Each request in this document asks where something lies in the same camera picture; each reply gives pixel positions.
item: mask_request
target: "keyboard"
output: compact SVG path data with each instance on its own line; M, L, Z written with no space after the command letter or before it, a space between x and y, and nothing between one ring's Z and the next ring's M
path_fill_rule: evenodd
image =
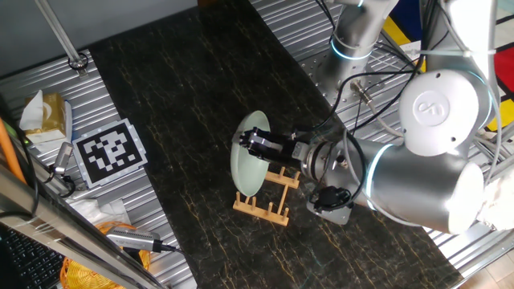
M64 257L61 254L4 226L0 226L0 237L2 267L5 267L0 272L2 282L10 279L8 287L13 289L55 287L63 266Z

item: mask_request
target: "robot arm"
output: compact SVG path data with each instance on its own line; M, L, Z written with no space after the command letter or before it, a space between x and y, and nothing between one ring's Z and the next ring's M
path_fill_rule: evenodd
M465 35L462 27L473 21L494 26L496 1L473 0L486 3L480 4L481 14L489 16L482 18L460 11L467 1L425 3L424 9L430 9L433 17L430 25L423 27L427 37L422 47L427 48L422 53L428 69L402 93L399 113L404 145L355 140L346 131L351 144L346 137L338 142L308 143L257 125L236 133L235 145L243 146L253 157L292 166L323 182L325 187L314 192L307 207L332 222L345 224L353 204L358 204L405 224L451 234L464 232L483 202L483 174L467 160L468 149L476 132L494 117L498 101L491 89L496 81L491 77L494 67L487 53L492 29L478 33L478 40L445 36ZM343 89L344 94L353 92L350 85L340 88L342 80L364 71L396 0L340 2L349 6L342 11L330 52L317 75L322 89ZM480 48L483 42L488 46Z

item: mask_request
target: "black marble table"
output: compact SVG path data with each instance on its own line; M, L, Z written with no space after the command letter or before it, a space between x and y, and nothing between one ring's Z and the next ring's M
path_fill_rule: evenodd
M243 117L262 110L272 131L286 132L328 113L247 0L187 10L89 49L146 147L150 180L201 288L444 288L461 279L421 228L361 207L346 226L311 214L316 184L304 177L289 190L288 227L232 209L230 140ZM281 193L266 183L258 205Z

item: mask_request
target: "gray wall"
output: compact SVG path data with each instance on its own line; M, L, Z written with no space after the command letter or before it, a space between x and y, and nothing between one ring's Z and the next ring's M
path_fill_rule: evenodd
M76 48L196 6L196 0L48 0ZM34 0L0 0L0 77L65 54Z

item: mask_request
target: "white plate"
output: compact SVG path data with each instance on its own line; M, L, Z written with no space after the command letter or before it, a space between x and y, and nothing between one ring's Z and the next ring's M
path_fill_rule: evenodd
M256 111L247 115L238 126L234 139L237 140L243 132L254 127L266 132L270 131L270 124L264 112ZM232 179L234 179L235 186L243 195L251 197L259 191L269 165L267 161L252 156L247 149L242 148L239 144L232 143L230 154Z

